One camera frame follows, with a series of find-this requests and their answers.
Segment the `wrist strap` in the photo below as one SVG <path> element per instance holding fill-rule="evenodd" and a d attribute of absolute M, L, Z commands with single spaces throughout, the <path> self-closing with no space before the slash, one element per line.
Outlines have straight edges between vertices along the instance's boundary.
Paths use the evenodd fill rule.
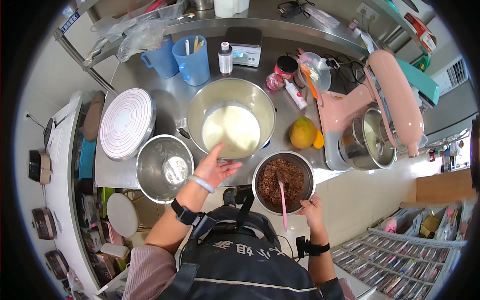
<path fill-rule="evenodd" d="M 191 225 L 198 216 L 197 213 L 194 213 L 187 207 L 181 206 L 180 203 L 177 202 L 176 198 L 173 200 L 171 205 L 173 211 L 177 214 L 177 220 L 185 225 Z"/>
<path fill-rule="evenodd" d="M 325 246 L 310 244 L 309 254 L 312 256 L 320 256 L 320 254 L 325 253 L 328 250 L 330 250 L 330 243 L 326 244 Z"/>
<path fill-rule="evenodd" d="M 211 186 L 208 182 L 201 179 L 200 177 L 195 176 L 195 175 L 191 175 L 190 180 L 195 181 L 200 186 L 204 187 L 207 191 L 209 191 L 211 194 L 215 193 L 215 189 L 213 188 L 213 186 Z"/>
<path fill-rule="evenodd" d="M 304 236 L 297 237 L 296 244 L 299 258 L 303 258 L 305 256 L 305 252 L 307 252 L 311 256 L 320 256 L 320 254 L 330 250 L 330 243 L 324 246 L 312 245 L 309 240 L 305 240 Z"/>

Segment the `red box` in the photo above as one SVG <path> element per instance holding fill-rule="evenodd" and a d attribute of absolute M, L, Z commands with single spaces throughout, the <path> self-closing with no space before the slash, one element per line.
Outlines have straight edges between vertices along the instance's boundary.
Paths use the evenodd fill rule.
<path fill-rule="evenodd" d="M 435 50 L 435 48 L 437 48 L 437 38 L 419 18 L 407 12 L 405 19 L 412 24 L 418 38 L 426 47 L 428 53 L 431 53 L 433 50 Z"/>

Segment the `pink stand mixer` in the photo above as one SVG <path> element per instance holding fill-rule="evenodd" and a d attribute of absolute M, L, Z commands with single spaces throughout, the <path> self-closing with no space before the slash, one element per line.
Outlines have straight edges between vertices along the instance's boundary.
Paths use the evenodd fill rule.
<path fill-rule="evenodd" d="M 332 170 L 350 170 L 339 151 L 343 130 L 376 102 L 382 113 L 384 131 L 394 148 L 406 146 L 409 157 L 419 155 L 417 143 L 423 134 L 423 118 L 402 69 L 384 50 L 373 52 L 363 68 L 367 80 L 348 95 L 321 93 L 318 103 L 325 139 L 325 158 Z"/>

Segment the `chocolate mixture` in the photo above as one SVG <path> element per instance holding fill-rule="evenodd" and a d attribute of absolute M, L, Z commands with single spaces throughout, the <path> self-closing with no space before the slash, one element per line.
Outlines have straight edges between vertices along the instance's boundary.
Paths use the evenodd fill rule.
<path fill-rule="evenodd" d="M 258 177 L 258 193 L 266 203 L 282 211 L 282 193 L 278 184 L 277 172 L 284 184 L 285 206 L 287 211 L 298 206 L 303 191 L 303 172 L 297 166 L 282 158 L 268 162 Z"/>

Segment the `white squeeze bottle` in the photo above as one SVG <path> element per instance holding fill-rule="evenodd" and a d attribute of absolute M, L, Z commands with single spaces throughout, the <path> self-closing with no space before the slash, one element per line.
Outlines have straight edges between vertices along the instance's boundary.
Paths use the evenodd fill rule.
<path fill-rule="evenodd" d="M 288 82 L 287 79 L 284 79 L 283 82 L 285 83 L 285 88 L 287 89 L 287 92 L 293 98 L 295 103 L 297 103 L 297 106 L 300 108 L 300 110 L 304 109 L 307 106 L 307 101 L 305 101 L 305 99 L 300 94 L 300 92 L 297 90 L 295 85 Z"/>

